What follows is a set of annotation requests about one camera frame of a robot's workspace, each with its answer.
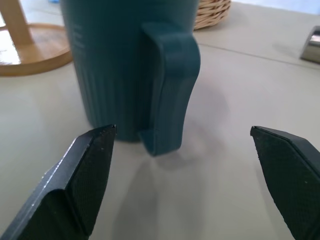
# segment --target table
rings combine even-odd
[[[22,1],[29,21],[63,24],[56,5]],[[320,149],[320,66],[297,58],[320,17],[234,3],[195,33],[201,70],[179,151],[150,157],[116,142],[91,240],[292,240],[271,198],[250,128]],[[44,172],[89,126],[72,64],[0,78],[0,233]]]

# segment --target wooden stand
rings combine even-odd
[[[0,0],[0,12],[0,76],[43,73],[72,61],[62,26],[27,24],[19,0]]]

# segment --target wooden base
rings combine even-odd
[[[27,24],[33,43],[14,45],[6,26],[0,27],[0,76],[24,76],[57,69],[72,61],[64,27]]]

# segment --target mug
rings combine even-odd
[[[200,71],[193,37],[198,0],[61,0],[90,124],[153,155],[182,143]]]

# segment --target textured rubber pad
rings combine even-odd
[[[0,240],[87,240],[107,186],[115,136],[110,125],[76,138]]]
[[[251,129],[268,190],[296,240],[320,236],[320,152],[306,139]]]

